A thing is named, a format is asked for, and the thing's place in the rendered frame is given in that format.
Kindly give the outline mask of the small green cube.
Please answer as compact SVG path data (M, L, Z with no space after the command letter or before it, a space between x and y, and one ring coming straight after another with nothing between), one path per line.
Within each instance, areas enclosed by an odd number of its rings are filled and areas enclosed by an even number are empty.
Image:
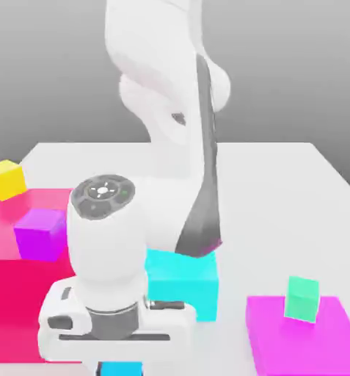
M290 276L285 294L284 317L314 324L320 299L317 280Z

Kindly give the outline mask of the large cyan box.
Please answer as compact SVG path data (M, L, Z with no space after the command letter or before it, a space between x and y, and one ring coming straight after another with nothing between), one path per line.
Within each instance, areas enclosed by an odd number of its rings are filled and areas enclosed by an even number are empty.
M202 258L192 258L149 250L145 268L150 300L183 301L195 308L197 321L216 320L219 275L214 253Z

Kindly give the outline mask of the small purple cube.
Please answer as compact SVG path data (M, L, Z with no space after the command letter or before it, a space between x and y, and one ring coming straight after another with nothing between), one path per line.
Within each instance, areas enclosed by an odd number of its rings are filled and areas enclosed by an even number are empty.
M65 212L30 209L15 225L20 256L31 261L56 261L67 246Z

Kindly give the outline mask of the small blue cube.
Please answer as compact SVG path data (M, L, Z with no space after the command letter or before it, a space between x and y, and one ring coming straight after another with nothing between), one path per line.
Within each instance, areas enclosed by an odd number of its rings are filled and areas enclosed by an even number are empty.
M100 376L143 376L140 362L103 362Z

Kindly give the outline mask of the small yellow cube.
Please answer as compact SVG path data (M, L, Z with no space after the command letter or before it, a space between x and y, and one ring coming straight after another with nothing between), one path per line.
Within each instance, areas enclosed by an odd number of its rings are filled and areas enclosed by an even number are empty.
M23 169L8 159L0 161L0 201L27 191Z

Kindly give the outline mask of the large magenta box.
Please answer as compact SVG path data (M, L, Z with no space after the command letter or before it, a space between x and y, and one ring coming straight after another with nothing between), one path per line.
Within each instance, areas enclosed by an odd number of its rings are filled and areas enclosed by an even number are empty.
M284 317L283 296L249 296L245 320L258 376L350 376L350 320L322 297L314 324Z

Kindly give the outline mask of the large pink box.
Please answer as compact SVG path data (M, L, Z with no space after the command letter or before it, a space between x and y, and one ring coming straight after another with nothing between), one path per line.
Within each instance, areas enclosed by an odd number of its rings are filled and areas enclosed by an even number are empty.
M37 332L43 299L52 283L74 274L68 252L55 262L20 258L14 224L28 210L68 205L69 189L31 189L0 201L0 364L40 363Z

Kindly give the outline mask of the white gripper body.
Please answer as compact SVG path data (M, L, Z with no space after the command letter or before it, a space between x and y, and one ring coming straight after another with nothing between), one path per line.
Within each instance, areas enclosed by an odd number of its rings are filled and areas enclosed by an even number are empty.
M191 306L132 306L94 314L81 306L42 307L38 346L47 361L133 361L182 358L192 347Z

